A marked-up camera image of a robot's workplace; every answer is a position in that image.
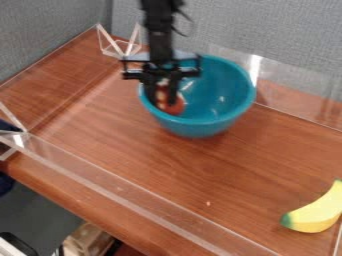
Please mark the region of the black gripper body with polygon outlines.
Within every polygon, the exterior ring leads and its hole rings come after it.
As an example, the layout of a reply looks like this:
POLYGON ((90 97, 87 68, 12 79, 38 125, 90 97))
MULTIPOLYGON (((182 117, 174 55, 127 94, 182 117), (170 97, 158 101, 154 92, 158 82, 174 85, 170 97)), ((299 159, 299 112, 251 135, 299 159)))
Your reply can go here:
POLYGON ((153 61, 149 53, 139 53, 123 57, 120 62, 126 80, 143 80, 146 74, 169 77, 173 72, 178 72, 181 78, 189 78, 199 77, 202 73, 202 56, 195 53, 177 53, 175 58, 165 63, 153 61))

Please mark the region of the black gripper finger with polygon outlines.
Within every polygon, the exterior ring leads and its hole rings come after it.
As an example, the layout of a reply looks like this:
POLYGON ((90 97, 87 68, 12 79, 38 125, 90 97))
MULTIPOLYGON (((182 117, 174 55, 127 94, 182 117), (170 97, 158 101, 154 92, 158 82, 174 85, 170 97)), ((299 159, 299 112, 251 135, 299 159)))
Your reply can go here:
POLYGON ((169 74, 169 98, 167 104, 173 106, 178 101, 179 82, 183 79, 182 71, 173 70, 169 74))
POLYGON ((157 103, 157 82, 158 77, 151 73, 143 73, 142 83, 145 85, 145 93, 151 104, 157 103))

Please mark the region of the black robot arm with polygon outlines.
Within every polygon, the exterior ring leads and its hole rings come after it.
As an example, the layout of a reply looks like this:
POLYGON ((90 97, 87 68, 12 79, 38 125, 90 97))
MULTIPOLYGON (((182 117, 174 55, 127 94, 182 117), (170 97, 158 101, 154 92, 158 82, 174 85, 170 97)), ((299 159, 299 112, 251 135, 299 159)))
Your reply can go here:
POLYGON ((179 83, 185 78, 198 77, 202 73, 199 54, 187 53, 179 57, 173 45, 173 34, 185 36, 174 26, 174 16, 182 11, 183 0, 141 0, 145 12, 143 25, 147 30, 149 52, 142 58, 123 57, 123 78, 139 80, 150 102, 158 106, 158 87, 166 89, 166 104, 174 106, 179 99, 179 83))

